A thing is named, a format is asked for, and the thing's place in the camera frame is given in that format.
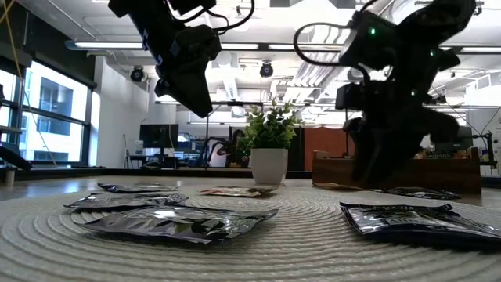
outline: person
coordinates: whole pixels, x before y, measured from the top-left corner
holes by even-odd
[[[226,155],[226,167],[229,168],[232,164],[237,164],[242,168],[246,168],[249,165],[249,157],[242,156],[239,152],[238,142],[242,137],[245,136],[242,130],[237,129],[232,136],[231,143],[227,143],[221,149],[218,150],[218,156]]]

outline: potted plant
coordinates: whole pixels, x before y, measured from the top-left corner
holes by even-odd
[[[240,148],[244,154],[250,153],[252,176],[257,184],[280,184],[285,179],[288,149],[296,135],[294,125],[300,122],[290,106],[286,103],[278,107],[273,101],[268,114],[252,107],[247,115],[249,125]]]

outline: green leaves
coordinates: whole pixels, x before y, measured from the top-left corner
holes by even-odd
[[[248,114],[249,125],[245,128],[246,137],[242,138],[239,147],[242,150],[251,148],[274,148],[288,149],[290,141],[296,135],[294,125],[301,123],[292,113],[289,117],[284,114],[291,113],[291,104],[286,103],[283,108],[277,107],[275,100],[272,101],[272,109],[265,116],[256,106],[251,107],[251,114]]]

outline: foil packet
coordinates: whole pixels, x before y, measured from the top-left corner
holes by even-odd
[[[73,204],[64,205],[66,208],[85,209],[128,209],[163,206],[166,204],[181,204],[188,199],[180,193],[172,194],[101,194],[91,193]]]
[[[111,193],[154,193],[172,192],[179,188],[179,185],[164,185],[157,183],[136,183],[132,185],[105,184],[98,183],[99,187]]]
[[[368,239],[433,247],[483,249],[501,245],[501,230],[441,207],[340,203],[349,224]]]
[[[209,244],[246,233],[256,223],[270,219],[277,212],[278,209],[255,212],[164,206],[135,209],[76,224],[104,233],[168,237]]]
[[[406,196],[406,197],[417,197],[421,199],[433,199],[433,200],[459,200],[461,197],[451,193],[449,191],[435,191],[421,187],[397,187],[394,189],[385,190],[385,193],[390,193],[393,195]]]
[[[279,186],[270,187],[241,187],[218,186],[200,191],[203,195],[232,196],[232,197],[259,197],[277,190]]]

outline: woven placemat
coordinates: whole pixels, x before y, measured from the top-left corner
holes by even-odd
[[[425,204],[439,201],[373,192],[338,193],[282,187],[265,199],[197,196],[188,205],[263,210],[274,218],[217,245],[145,243],[107,237],[73,224],[106,213],[63,208],[88,193],[0,201],[0,281],[501,280],[501,255],[436,251],[363,240],[345,221],[340,201]],[[454,204],[464,216],[500,226],[501,213]]]

